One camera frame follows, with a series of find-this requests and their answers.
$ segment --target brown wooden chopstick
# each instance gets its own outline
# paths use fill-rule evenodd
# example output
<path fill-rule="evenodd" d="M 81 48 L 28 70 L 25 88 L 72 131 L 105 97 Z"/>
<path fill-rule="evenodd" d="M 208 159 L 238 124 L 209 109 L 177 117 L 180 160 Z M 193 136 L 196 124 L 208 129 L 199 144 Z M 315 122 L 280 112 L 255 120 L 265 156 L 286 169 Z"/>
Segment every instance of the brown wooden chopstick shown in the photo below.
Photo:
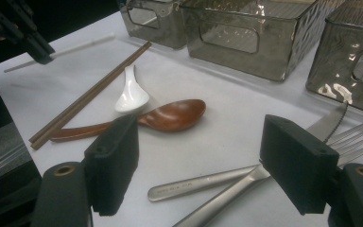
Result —
<path fill-rule="evenodd" d="M 63 112 L 51 120 L 47 125 L 45 125 L 41 130 L 35 133 L 30 139 L 31 147 L 34 149 L 39 149 L 44 145 L 52 133 L 56 130 L 61 129 L 66 123 L 68 123 L 78 112 L 80 112 L 91 100 L 93 100 L 102 90 L 104 90 L 114 79 L 116 79 L 124 70 L 125 67 L 131 65 L 138 57 L 140 57 L 149 47 L 150 42 L 146 42 L 137 51 L 120 63 L 116 68 L 114 68 L 105 78 L 100 80 L 96 85 L 94 85 L 90 90 L 88 90 L 84 95 L 79 97 L 75 102 L 73 102 L 69 107 L 67 107 Z"/>

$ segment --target white tabletop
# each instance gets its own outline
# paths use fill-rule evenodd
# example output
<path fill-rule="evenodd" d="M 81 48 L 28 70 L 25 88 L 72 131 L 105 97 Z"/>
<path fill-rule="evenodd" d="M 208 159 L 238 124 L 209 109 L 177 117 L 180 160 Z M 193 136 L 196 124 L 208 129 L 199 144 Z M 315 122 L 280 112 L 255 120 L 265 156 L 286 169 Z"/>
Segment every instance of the white tabletop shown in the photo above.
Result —
<path fill-rule="evenodd" d="M 48 142 L 33 150 L 28 139 L 83 95 L 146 41 L 129 37 L 119 13 L 87 26 L 51 45 L 57 50 L 114 32 L 106 44 L 4 73 L 29 61 L 22 55 L 0 63 L 0 95 L 21 133 L 37 168 L 81 161 L 94 141 Z M 258 164 L 265 114 L 275 114 L 306 128 L 338 103 L 308 93 L 304 84 L 316 47 L 283 83 L 192 59 L 187 48 L 173 50 L 153 44 L 136 62 L 136 77 L 150 94 L 145 111 L 166 103 L 199 98 L 207 110 L 192 129 L 176 133 L 139 127 L 140 161 L 120 210 L 114 217 L 94 214 L 96 227 L 172 226 L 211 199 L 227 185 L 170 201 L 150 202 L 150 187 L 187 178 Z M 99 94 L 65 127 L 102 123 L 120 116 L 114 103 L 123 90 L 124 74 Z M 339 130 L 363 122 L 363 112 L 348 111 Z M 356 160 L 363 164 L 363 157 Z M 217 216 L 210 226 L 327 226 L 324 215 L 302 217 L 275 181 L 242 196 Z"/>

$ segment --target spoon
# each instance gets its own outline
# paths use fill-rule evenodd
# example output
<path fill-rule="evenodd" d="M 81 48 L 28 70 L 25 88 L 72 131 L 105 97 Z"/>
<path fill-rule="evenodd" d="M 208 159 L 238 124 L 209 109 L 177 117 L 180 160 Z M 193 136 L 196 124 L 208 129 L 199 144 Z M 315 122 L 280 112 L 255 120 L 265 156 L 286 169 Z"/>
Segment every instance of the spoon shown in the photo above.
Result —
<path fill-rule="evenodd" d="M 138 85 L 134 76 L 134 65 L 125 68 L 126 82 L 122 95 L 114 105 L 114 109 L 122 114 L 137 111 L 148 103 L 149 95 Z"/>
<path fill-rule="evenodd" d="M 168 103 L 137 117 L 138 124 L 158 131 L 182 131 L 195 125 L 206 109 L 200 99 L 186 99 Z M 55 132 L 51 141 L 65 142 L 99 135 L 112 122 L 81 128 L 61 129 Z"/>

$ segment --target transparent gray container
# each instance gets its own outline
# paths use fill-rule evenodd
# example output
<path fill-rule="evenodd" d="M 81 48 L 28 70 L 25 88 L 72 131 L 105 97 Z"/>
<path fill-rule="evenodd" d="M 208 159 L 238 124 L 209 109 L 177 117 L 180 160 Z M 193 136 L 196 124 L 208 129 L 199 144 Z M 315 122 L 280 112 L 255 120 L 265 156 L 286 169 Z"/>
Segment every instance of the transparent gray container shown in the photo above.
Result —
<path fill-rule="evenodd" d="M 255 76 L 283 81 L 319 40 L 343 0 L 187 0 L 188 52 Z"/>
<path fill-rule="evenodd" d="M 363 110 L 363 0 L 328 16 L 306 88 Z"/>
<path fill-rule="evenodd" d="M 181 1 L 129 0 L 119 8 L 131 37 L 180 49 L 186 44 Z"/>

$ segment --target knife blade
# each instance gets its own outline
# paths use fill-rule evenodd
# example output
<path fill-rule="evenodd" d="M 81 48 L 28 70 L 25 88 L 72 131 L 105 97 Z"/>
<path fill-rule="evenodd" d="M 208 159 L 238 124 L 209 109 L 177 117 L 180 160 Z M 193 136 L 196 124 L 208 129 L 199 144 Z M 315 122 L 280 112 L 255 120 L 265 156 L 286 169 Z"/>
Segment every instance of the knife blade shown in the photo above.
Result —
<path fill-rule="evenodd" d="M 342 103 L 326 116 L 315 122 L 307 130 L 320 141 L 326 141 L 335 132 L 344 115 L 347 112 L 347 103 Z M 203 189 L 218 186 L 223 183 L 229 183 L 242 179 L 257 165 L 233 169 L 225 172 L 218 172 L 210 175 L 200 176 L 197 178 L 166 183 L 154 186 L 148 190 L 147 196 L 150 201 L 163 201 L 198 192 Z"/>
<path fill-rule="evenodd" d="M 340 124 L 344 114 L 347 111 L 347 103 L 340 104 L 331 113 L 327 114 L 314 125 L 310 130 L 315 131 L 316 136 L 320 141 L 326 141 L 336 130 Z M 240 181 L 230 185 L 222 192 L 205 202 L 201 207 L 190 213 L 173 227 L 201 227 L 208 224 L 217 214 L 219 214 L 227 205 L 237 199 L 243 192 L 252 190 L 255 186 L 270 179 L 270 174 L 264 169 L 263 165 L 258 165 L 253 171 L 243 177 Z"/>

